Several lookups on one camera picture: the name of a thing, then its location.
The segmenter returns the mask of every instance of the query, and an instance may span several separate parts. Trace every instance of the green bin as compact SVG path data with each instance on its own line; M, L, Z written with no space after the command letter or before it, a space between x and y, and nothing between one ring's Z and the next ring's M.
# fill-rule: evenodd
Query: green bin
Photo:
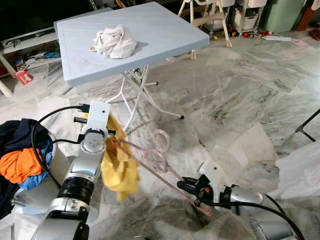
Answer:
M288 32L294 26L306 0L268 0L264 8L261 27L265 31Z

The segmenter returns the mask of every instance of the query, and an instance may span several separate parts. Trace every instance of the white folding table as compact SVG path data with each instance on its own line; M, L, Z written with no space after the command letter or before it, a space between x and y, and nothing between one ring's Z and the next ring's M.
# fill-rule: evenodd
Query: white folding table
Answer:
M127 27L132 38L138 41L130 57L109 59L97 52L89 51L97 31L115 28L119 24ZM57 31L63 76L69 86L119 73L123 75L119 93L107 102L120 96L123 98L130 112L124 130L133 120L141 97L161 113L184 118L183 115L161 109L151 98L145 88L149 65L208 45L209 36L206 33L156 2L59 21ZM142 71L137 71L141 66L144 66ZM123 94L125 82L137 90L133 109Z

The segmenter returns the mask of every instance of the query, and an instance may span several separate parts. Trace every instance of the marble floor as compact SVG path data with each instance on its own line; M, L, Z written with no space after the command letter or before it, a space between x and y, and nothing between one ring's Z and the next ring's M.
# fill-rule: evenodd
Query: marble floor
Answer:
M277 188L278 158L310 143L295 129L320 103L320 43L307 32L283 34L308 43L265 41L257 38L224 39L197 50L196 60L187 54L154 65L148 81L155 101L164 109L185 115L184 120L161 115L141 102L127 138L141 146L154 147L152 132L163 129L171 136L167 159L183 176L195 177L204 160L214 159L235 183L262 192ZM104 101L120 88L120 76L97 80L70 89L63 80L62 66L54 63L30 70L34 81L22 86L4 79L14 90L12 98L0 95L0 124L21 118L39 119L52 110L91 100ZM125 86L132 99L135 91ZM112 113L124 124L129 113L123 102L112 105ZM66 111L44 123L60 138L75 140L81 126L73 123L75 112ZM320 138L320 118L307 130ZM67 155L77 146L59 145ZM125 202L98 182L92 205L99 208L90 228L91 240L249 240L250 228L230 212L215 211L207 217L193 209L161 181L139 168L140 193ZM175 182L166 173L167 180ZM320 239L319 197L279 200L285 212L302 230L305 239Z

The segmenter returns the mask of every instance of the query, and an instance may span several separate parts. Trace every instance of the red box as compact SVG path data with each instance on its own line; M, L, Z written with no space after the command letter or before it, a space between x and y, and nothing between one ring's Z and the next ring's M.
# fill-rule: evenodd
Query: red box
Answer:
M14 74L19 81L23 84L26 85L27 83L31 82L32 79L34 78L31 74L29 74L26 70L19 70L15 72Z

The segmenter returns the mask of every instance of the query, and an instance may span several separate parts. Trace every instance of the black tripod leg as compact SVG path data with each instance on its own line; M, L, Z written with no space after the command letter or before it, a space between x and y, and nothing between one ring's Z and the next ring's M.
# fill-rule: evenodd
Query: black tripod leg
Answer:
M302 134L306 135L312 142L315 142L316 140L309 135L309 133L307 133L304 130L304 127L312 120L314 119L318 114L320 114L320 109L318 109L311 117L309 117L304 123L302 123L296 130L295 133L297 132L301 132Z

